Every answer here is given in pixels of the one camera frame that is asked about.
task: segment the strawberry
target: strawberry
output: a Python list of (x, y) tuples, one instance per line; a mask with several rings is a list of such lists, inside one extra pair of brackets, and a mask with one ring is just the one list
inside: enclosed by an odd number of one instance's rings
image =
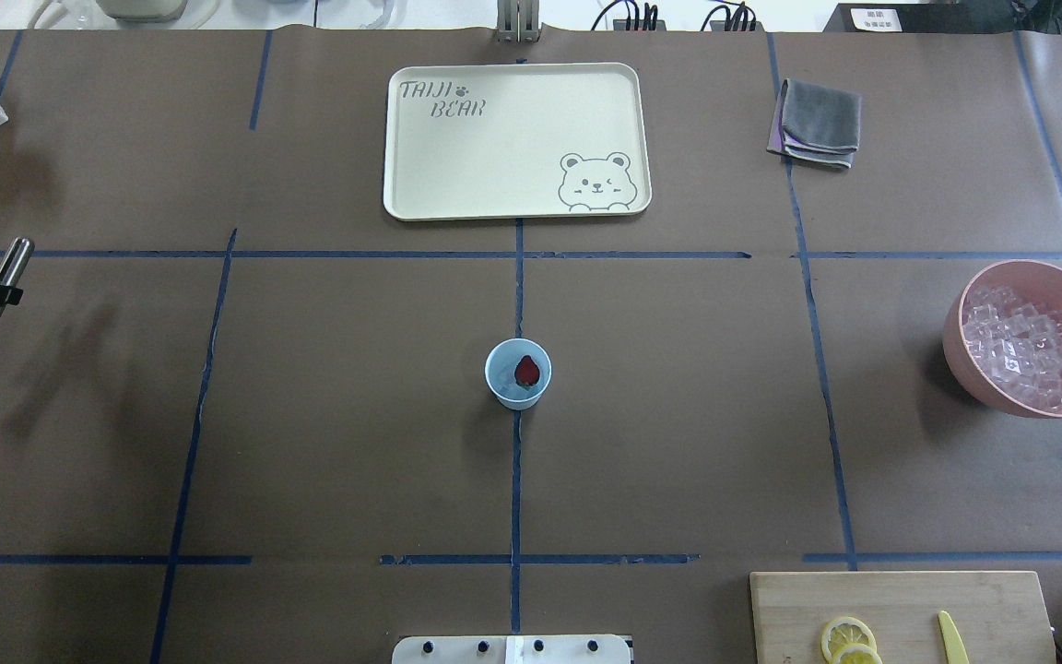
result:
[(514, 368), (514, 381), (518, 382), (520, 388), (530, 388), (539, 381), (539, 367), (531, 356), (523, 356), (519, 365)]

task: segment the knife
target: knife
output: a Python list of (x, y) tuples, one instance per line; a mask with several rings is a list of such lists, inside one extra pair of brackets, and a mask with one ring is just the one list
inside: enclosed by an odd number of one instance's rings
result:
[(945, 642), (948, 664), (970, 664), (969, 656), (965, 656), (965, 644), (961, 643), (961, 635), (957, 633), (957, 626), (948, 612), (937, 613), (937, 620), (940, 622), (940, 637)]

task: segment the gray towel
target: gray towel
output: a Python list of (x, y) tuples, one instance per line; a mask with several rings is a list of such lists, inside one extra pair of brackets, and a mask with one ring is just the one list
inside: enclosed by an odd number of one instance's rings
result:
[(850, 168), (859, 149), (861, 104), (855, 92), (787, 79), (772, 113), (768, 151)]

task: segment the lemon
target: lemon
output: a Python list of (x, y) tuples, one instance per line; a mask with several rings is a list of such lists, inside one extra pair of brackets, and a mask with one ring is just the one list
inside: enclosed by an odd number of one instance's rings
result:
[(830, 664), (884, 664), (884, 661), (879, 659), (875, 648), (861, 643), (849, 643), (835, 652)]
[(835, 656), (843, 647), (851, 644), (859, 644), (876, 651), (876, 634), (871, 633), (868, 627), (859, 618), (852, 618), (850, 615), (834, 618), (822, 627), (822, 657), (826, 661), (835, 661)]

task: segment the bear face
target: bear face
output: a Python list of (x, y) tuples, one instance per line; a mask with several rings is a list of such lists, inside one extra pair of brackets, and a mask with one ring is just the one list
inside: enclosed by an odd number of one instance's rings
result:
[(628, 210), (629, 203), (637, 198), (624, 152), (614, 152), (603, 159), (585, 159), (569, 152), (560, 159), (560, 168), (564, 169), (560, 201), (569, 210)]

